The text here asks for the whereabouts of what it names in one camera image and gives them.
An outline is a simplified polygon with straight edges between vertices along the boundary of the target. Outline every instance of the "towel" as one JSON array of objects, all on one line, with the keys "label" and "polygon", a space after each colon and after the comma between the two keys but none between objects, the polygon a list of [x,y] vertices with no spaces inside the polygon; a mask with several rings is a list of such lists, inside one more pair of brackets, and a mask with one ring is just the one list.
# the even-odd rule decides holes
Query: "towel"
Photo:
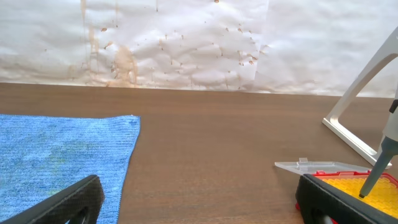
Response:
[{"label": "towel", "polygon": [[117,223],[140,117],[0,114],[0,126],[0,222],[96,174],[105,194],[97,223]]}]

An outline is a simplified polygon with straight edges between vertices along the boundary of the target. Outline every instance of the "white paper backdrop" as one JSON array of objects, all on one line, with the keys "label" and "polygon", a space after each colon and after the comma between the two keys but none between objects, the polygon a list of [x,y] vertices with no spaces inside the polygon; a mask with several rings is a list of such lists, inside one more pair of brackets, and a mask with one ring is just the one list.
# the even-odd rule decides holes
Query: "white paper backdrop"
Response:
[{"label": "white paper backdrop", "polygon": [[[395,0],[3,0],[0,82],[342,95]],[[363,96],[394,96],[391,62]]]}]

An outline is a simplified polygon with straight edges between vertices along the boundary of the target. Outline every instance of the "white metal frame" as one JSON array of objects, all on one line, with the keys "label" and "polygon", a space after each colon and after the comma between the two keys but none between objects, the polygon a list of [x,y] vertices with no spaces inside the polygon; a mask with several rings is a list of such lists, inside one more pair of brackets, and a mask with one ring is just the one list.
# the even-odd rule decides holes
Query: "white metal frame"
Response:
[{"label": "white metal frame", "polygon": [[374,166],[380,153],[381,148],[376,152],[365,142],[356,137],[351,131],[348,131],[338,122],[339,116],[347,109],[348,105],[355,99],[356,95],[363,87],[389,62],[398,56],[398,27],[387,38],[380,49],[374,54],[373,58],[368,62],[362,72],[355,79],[354,83],[348,88],[345,94],[340,98],[331,112],[323,119],[322,123],[330,128],[344,142],[351,146],[357,153],[364,157],[370,164]]}]

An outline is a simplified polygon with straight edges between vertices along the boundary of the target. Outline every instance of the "open lid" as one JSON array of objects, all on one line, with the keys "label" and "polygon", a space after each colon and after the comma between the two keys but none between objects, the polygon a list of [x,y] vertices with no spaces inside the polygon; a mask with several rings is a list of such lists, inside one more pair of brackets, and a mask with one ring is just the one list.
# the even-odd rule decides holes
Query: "open lid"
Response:
[{"label": "open lid", "polygon": [[370,168],[344,164],[342,162],[312,162],[307,158],[300,158],[298,162],[275,162],[275,166],[296,174],[316,174],[317,171],[335,173],[339,171],[367,172]]}]

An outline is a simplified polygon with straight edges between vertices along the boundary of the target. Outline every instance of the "wooden table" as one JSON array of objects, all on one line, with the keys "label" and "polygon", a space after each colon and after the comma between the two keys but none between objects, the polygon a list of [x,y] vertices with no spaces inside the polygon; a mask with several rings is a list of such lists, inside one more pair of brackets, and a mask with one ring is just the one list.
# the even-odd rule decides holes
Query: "wooden table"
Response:
[{"label": "wooden table", "polygon": [[[0,113],[142,116],[119,223],[302,223],[299,176],[275,161],[370,165],[322,125],[338,97],[0,84]],[[377,148],[391,99],[357,98],[342,123]],[[398,177],[398,160],[389,173]]]}]

